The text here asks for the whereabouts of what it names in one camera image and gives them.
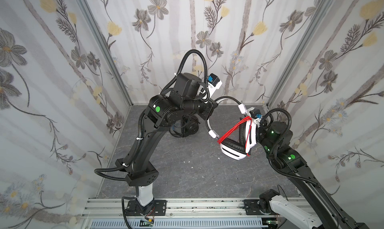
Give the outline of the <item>white over-ear headphones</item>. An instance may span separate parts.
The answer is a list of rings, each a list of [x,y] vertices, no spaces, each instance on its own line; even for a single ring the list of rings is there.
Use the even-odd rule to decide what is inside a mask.
[[[212,129],[209,120],[206,121],[206,127],[210,137],[217,140],[221,152],[224,155],[235,160],[241,160],[250,156],[252,148],[257,145],[257,135],[261,122],[253,122],[251,118],[247,116],[248,108],[246,108],[242,102],[231,96],[221,96],[215,99],[215,102],[220,104],[225,100],[232,100],[238,104],[238,109],[243,115],[240,121],[222,136],[219,136],[219,134]]]

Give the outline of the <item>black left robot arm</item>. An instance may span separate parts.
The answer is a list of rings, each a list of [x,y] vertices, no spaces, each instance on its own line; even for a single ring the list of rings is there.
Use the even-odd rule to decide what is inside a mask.
[[[153,182],[159,172],[150,163],[158,143],[166,132],[178,121],[198,115],[207,120],[217,103],[208,99],[222,82],[215,74],[207,81],[190,74],[181,73],[176,77],[173,87],[152,97],[147,108],[139,117],[138,137],[130,152],[115,165],[125,172],[123,179],[130,187],[136,188],[136,203],[143,210],[153,204]]]

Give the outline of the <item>black over-ear headphones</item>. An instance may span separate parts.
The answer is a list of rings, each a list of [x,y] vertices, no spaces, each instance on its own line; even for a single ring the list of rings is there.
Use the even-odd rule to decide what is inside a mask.
[[[199,124],[200,122],[195,115],[184,115],[180,120],[180,125],[172,125],[169,133],[176,138],[185,138],[196,134],[199,130]]]

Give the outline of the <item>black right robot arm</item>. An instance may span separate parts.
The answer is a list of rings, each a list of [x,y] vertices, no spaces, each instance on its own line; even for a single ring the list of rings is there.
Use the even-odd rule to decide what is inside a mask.
[[[287,177],[314,210],[311,215],[288,202],[272,190],[261,195],[261,207],[266,213],[276,213],[300,229],[366,229],[342,209],[316,179],[304,158],[287,144],[290,127],[283,122],[262,121],[257,140],[266,152],[272,169]]]

